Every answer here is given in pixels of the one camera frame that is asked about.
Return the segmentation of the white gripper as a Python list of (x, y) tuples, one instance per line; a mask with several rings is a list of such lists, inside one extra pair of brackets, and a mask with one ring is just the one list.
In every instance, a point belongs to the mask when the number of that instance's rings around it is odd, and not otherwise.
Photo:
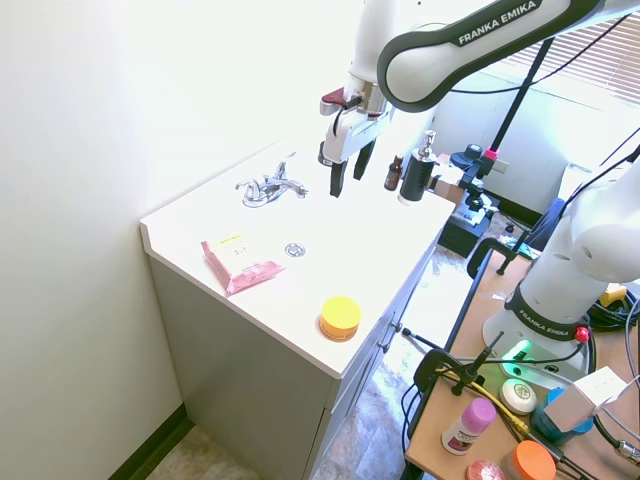
[(353, 178), (361, 180), (371, 159), (376, 139), (388, 127), (392, 108), (388, 106), (380, 115), (371, 117), (357, 108), (337, 110), (325, 139), (321, 142), (318, 160), (331, 166), (330, 195), (339, 198), (344, 184), (346, 162), (358, 153)]

